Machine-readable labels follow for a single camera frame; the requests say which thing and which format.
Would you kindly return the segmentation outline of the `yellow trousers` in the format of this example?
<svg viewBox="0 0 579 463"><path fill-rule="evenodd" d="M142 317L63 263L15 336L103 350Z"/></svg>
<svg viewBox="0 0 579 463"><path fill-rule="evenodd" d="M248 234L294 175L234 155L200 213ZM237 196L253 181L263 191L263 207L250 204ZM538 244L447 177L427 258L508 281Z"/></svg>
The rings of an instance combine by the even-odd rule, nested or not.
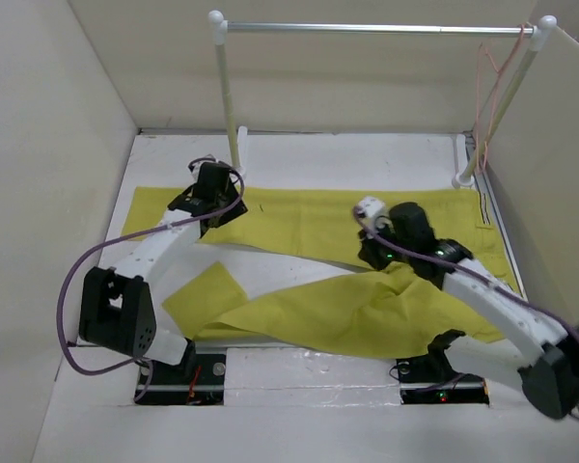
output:
<svg viewBox="0 0 579 463"><path fill-rule="evenodd" d="M182 248L154 288L160 323L192 340L267 337L327 353L414 357L451 329L500 332L405 264L357 253L359 191L249 187L247 212Z"/></svg>

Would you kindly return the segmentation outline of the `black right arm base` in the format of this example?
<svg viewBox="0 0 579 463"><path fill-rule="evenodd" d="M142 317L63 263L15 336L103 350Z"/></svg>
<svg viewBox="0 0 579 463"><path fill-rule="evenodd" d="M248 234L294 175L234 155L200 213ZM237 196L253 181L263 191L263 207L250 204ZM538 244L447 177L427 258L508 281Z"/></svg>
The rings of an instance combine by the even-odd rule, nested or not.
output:
<svg viewBox="0 0 579 463"><path fill-rule="evenodd" d="M402 405L489 405L483 378L459 373L431 355L397 359L389 376L399 382Z"/></svg>

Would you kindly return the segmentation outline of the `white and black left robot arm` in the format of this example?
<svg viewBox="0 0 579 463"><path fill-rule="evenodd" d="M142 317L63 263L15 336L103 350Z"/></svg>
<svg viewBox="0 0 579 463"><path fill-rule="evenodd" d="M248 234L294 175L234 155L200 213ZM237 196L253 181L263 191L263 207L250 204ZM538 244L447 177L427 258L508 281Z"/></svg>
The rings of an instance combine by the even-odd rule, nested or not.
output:
<svg viewBox="0 0 579 463"><path fill-rule="evenodd" d="M136 359L162 364L175 382L195 373L192 341L158 325L152 289L188 247L208 230L247 212L244 182L230 165L213 157L189 164L194 182L167 204L143 241L109 268L94 267L84 278L79 338Z"/></svg>

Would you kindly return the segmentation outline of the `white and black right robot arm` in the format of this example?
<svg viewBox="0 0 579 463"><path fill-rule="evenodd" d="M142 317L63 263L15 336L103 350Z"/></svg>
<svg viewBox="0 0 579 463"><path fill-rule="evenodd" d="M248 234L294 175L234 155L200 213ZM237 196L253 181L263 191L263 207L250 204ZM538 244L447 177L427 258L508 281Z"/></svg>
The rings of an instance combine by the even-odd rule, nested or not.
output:
<svg viewBox="0 0 579 463"><path fill-rule="evenodd" d="M428 345L437 379L470 373L522 393L543 416L570 417L579 406L579 325L534 306L493 276L465 246L438 238L416 203L387 207L366 197L352 209L360 227L358 257L382 271L393 262L462 302L503 335L484 342L450 329Z"/></svg>

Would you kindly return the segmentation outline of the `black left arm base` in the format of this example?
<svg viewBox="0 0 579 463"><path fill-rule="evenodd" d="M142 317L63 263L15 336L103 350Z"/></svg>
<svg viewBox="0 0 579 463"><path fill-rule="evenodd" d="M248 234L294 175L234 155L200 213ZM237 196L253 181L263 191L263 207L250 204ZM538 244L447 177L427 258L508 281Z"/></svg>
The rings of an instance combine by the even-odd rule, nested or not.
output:
<svg viewBox="0 0 579 463"><path fill-rule="evenodd" d="M135 403L147 406L214 406L224 403L227 351L205 349L195 355L190 376L184 378L162 363L152 363L152 375L140 368Z"/></svg>

